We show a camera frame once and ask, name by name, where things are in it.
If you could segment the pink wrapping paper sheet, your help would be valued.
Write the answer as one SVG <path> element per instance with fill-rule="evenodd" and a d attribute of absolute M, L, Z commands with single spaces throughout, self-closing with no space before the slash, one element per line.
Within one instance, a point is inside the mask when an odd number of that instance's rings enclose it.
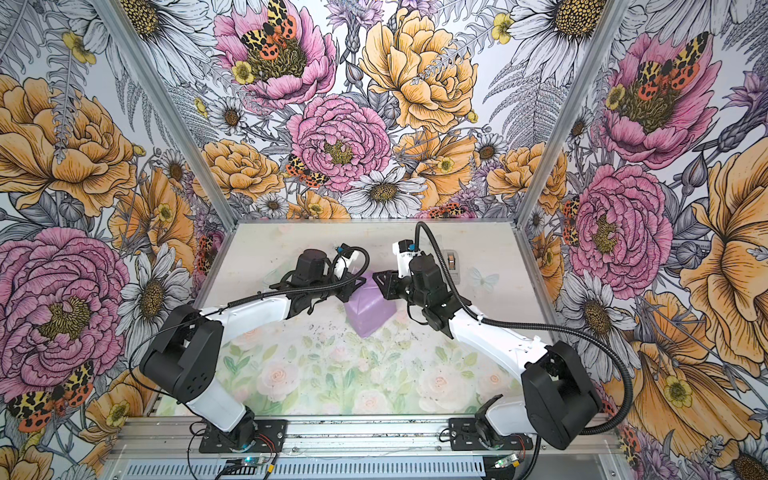
<path fill-rule="evenodd" d="M 381 328 L 397 311 L 393 300 L 386 300 L 372 274 L 363 275 L 365 283 L 357 288 L 344 304 L 346 318 L 352 329 L 361 338 L 371 336 Z"/>

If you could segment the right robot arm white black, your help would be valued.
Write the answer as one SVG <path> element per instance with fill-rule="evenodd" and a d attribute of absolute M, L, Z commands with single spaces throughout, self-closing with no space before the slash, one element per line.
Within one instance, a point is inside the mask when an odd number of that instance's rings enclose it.
<path fill-rule="evenodd" d="M 510 373 L 520 396 L 496 394 L 475 413 L 474 430 L 487 448 L 516 435 L 534 434 L 563 450 L 585 435 L 601 402 L 575 352 L 565 342 L 547 344 L 489 318 L 458 294 L 431 254 L 401 253 L 398 268 L 372 274 L 384 299 L 421 309 L 433 330 L 483 353 Z"/>

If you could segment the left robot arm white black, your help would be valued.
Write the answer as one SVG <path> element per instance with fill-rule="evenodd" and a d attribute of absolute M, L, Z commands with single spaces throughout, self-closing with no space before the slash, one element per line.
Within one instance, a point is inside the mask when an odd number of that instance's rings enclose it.
<path fill-rule="evenodd" d="M 221 347 L 264 325 L 310 314 L 331 297 L 348 302 L 365 284 L 369 265 L 369 253 L 358 246 L 343 244 L 332 259 L 306 249 L 265 291 L 209 309 L 176 307 L 147 340 L 139 371 L 220 434 L 224 448 L 245 452 L 256 442 L 257 426 L 252 411 L 216 379 Z"/>

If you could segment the white tape dispenser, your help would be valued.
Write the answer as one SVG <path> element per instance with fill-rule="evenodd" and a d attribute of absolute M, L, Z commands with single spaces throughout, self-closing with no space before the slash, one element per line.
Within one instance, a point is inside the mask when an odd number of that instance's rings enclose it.
<path fill-rule="evenodd" d="M 461 281 L 461 269 L 458 253 L 455 250 L 447 250 L 444 254 L 444 258 L 454 284 L 459 285 Z"/>

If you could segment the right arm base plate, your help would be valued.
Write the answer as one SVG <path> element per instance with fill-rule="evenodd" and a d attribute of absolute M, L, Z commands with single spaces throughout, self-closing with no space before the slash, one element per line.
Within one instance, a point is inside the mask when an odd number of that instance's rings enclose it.
<path fill-rule="evenodd" d="M 452 417 L 447 423 L 447 438 L 452 451 L 529 451 L 534 447 L 524 434 L 500 436 L 485 422 L 469 417 Z"/>

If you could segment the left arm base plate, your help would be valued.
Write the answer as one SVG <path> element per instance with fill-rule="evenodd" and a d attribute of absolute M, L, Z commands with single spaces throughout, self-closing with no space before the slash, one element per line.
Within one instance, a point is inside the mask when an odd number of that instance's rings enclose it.
<path fill-rule="evenodd" d="M 202 454 L 280 453 L 288 421 L 245 419 L 233 431 L 224 432 L 207 423 L 198 450 Z"/>

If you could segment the aluminium front rail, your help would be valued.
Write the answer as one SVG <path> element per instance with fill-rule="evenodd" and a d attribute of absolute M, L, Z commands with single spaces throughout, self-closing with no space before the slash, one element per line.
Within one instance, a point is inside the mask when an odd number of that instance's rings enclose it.
<path fill-rule="evenodd" d="M 445 415 L 291 416 L 273 443 L 280 457 L 337 458 L 458 455 Z M 128 421 L 108 455 L 110 460 L 236 458 L 241 454 L 205 453 L 201 426 L 191 417 L 147 417 Z"/>

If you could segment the left aluminium corner post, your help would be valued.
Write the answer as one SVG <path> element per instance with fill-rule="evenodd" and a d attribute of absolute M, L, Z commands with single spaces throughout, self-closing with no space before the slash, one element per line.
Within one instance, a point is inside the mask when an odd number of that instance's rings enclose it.
<path fill-rule="evenodd" d="M 123 53 L 125 60 L 134 69 L 145 93 L 163 120 L 179 151 L 190 165 L 196 179 L 200 182 L 212 208 L 219 216 L 224 230 L 228 233 L 234 232 L 238 219 L 222 193 L 221 188 L 214 180 L 191 132 L 182 121 L 182 117 L 173 103 L 161 76 L 150 62 L 150 57 L 145 52 L 141 40 L 135 33 L 120 2 L 96 1 L 94 8 L 112 35 L 119 50 Z"/>

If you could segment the aluminium corner post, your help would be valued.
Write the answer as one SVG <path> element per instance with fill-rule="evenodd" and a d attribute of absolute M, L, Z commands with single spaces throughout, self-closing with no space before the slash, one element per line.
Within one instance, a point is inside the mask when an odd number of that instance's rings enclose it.
<path fill-rule="evenodd" d="M 228 233 L 234 232 L 238 219 L 222 193 L 221 188 L 214 180 L 191 132 L 182 121 L 182 117 L 173 103 L 161 76 L 150 62 L 150 57 L 145 52 L 141 40 L 135 33 L 120 2 L 96 1 L 94 8 L 112 35 L 119 50 L 123 53 L 125 60 L 134 69 L 145 93 L 163 120 L 179 151 L 190 165 L 196 179 L 200 182 L 212 208 L 219 216 L 224 230 Z"/>
<path fill-rule="evenodd" d="M 555 168 L 558 156 L 562 151 L 568 132 L 578 116 L 581 103 L 592 86 L 592 82 L 596 78 L 597 71 L 603 60 L 610 53 L 611 44 L 620 30 L 620 25 L 629 6 L 630 2 L 626 0 L 608 1 L 606 4 L 602 18 L 595 30 L 595 36 L 586 51 L 583 62 L 575 72 L 573 84 L 560 109 L 553 131 L 546 142 L 539 168 L 534 173 L 531 184 L 523 198 L 515 221 L 515 226 L 518 230 L 524 229 L 534 207 L 537 205 L 538 199 L 543 193 L 547 179 Z"/>

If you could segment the right aluminium corner post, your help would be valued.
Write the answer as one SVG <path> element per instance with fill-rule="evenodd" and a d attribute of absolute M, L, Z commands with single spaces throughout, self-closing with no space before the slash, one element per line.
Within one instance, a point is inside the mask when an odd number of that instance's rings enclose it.
<path fill-rule="evenodd" d="M 573 84 L 560 109 L 553 131 L 546 142 L 539 168 L 534 173 L 531 184 L 523 198 L 515 221 L 515 226 L 518 230 L 524 229 L 534 207 L 537 205 L 538 199 L 543 193 L 547 179 L 555 168 L 558 156 L 562 151 L 568 132 L 578 116 L 581 103 L 592 86 L 592 82 L 596 78 L 597 71 L 603 60 L 610 53 L 611 44 L 620 30 L 620 25 L 629 6 L 630 2 L 626 0 L 608 1 L 606 4 L 602 18 L 595 30 L 595 36 L 586 51 L 583 62 L 575 72 Z"/>

